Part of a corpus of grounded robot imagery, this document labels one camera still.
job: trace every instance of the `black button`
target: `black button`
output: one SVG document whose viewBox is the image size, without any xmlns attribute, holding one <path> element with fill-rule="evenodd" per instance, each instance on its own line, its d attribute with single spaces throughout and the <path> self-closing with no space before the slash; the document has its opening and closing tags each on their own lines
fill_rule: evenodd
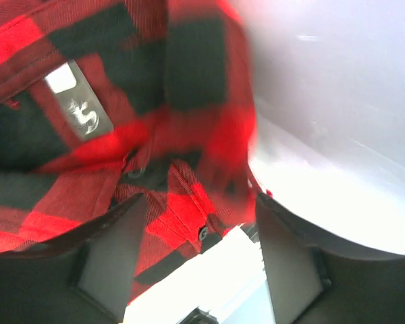
<svg viewBox="0 0 405 324">
<path fill-rule="evenodd" d="M 207 226 L 200 228 L 200 231 L 198 233 L 198 239 L 200 241 L 203 241 L 207 237 L 208 233 L 209 233 L 209 228 Z"/>
<path fill-rule="evenodd" d="M 138 178 L 140 178 L 140 177 L 144 174 L 145 171 L 146 171 L 145 168 L 137 169 L 137 170 L 128 172 L 127 176 L 128 176 L 128 178 L 130 178 L 130 179 L 138 179 Z"/>
</svg>

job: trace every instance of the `brand logo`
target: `brand logo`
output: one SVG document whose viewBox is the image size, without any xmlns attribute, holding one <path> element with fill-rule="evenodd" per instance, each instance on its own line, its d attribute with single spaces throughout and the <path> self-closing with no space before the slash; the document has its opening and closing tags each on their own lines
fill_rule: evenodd
<svg viewBox="0 0 405 324">
<path fill-rule="evenodd" d="M 87 108 L 88 103 L 86 101 L 78 104 L 75 100 L 72 100 L 69 112 L 75 117 L 81 128 L 86 128 L 86 135 L 89 135 L 97 129 L 97 126 L 99 125 L 99 117 L 96 111 L 91 110 L 86 112 Z"/>
</svg>

